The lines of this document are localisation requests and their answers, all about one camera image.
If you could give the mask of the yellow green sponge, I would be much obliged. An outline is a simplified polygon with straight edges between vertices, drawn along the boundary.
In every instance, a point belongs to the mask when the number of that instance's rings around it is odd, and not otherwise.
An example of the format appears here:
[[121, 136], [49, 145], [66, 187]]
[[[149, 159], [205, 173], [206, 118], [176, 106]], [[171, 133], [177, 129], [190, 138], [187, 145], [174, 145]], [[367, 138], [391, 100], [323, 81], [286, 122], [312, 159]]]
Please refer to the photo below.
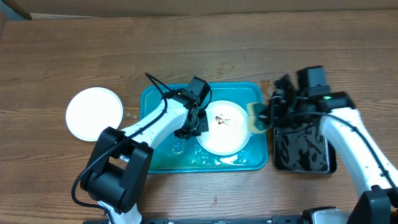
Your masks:
[[261, 121], [261, 113], [266, 106], [262, 103], [253, 102], [246, 105], [249, 121], [248, 130], [254, 134], [262, 134], [267, 131], [267, 125]]

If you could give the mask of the white plate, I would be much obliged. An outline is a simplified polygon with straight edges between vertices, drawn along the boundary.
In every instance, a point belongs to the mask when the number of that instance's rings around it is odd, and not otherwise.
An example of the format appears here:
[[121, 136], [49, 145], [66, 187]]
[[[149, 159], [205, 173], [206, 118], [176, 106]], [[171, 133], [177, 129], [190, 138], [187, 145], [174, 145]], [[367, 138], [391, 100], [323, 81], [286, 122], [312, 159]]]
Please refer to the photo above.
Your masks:
[[242, 150], [251, 137], [247, 112], [226, 100], [211, 102], [205, 111], [209, 130], [197, 137], [201, 147], [217, 156], [228, 156]]
[[72, 98], [67, 106], [65, 121], [76, 138], [93, 142], [104, 129], [118, 128], [123, 113], [123, 104], [117, 94], [106, 88], [92, 87]]

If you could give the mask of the white plate front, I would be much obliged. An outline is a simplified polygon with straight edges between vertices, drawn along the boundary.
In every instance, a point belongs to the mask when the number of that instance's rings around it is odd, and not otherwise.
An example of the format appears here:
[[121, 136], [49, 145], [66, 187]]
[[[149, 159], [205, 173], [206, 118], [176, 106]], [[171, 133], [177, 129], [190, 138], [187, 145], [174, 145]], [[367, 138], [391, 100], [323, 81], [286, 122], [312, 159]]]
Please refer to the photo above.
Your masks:
[[93, 142], [104, 129], [118, 128], [123, 113], [123, 104], [117, 94], [106, 88], [92, 87], [72, 98], [67, 106], [65, 121], [76, 138]]

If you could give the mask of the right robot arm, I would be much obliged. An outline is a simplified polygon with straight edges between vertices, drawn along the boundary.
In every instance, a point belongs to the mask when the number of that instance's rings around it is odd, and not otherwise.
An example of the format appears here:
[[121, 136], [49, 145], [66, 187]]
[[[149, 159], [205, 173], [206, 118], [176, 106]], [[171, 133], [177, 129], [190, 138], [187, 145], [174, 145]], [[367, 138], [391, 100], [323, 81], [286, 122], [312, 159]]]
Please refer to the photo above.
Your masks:
[[344, 91], [331, 92], [321, 65], [303, 68], [296, 76], [297, 88], [284, 75], [275, 81], [277, 89], [268, 104], [248, 106], [249, 129], [264, 133], [316, 124], [340, 155], [359, 197], [352, 212], [311, 208], [297, 223], [397, 223], [397, 168], [365, 128], [352, 99]]

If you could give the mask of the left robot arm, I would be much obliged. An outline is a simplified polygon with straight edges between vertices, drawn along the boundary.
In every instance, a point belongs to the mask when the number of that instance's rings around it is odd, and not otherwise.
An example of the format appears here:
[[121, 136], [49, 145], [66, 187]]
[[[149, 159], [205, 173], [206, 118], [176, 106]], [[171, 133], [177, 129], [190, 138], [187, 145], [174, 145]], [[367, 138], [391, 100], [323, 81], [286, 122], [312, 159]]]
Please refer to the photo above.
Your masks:
[[205, 110], [212, 91], [206, 81], [193, 77], [186, 88], [167, 88], [160, 94], [159, 106], [138, 123], [122, 131], [108, 127], [101, 132], [72, 186], [73, 201], [103, 210], [104, 223], [142, 223], [136, 203], [155, 148], [170, 134], [190, 139], [209, 130]]

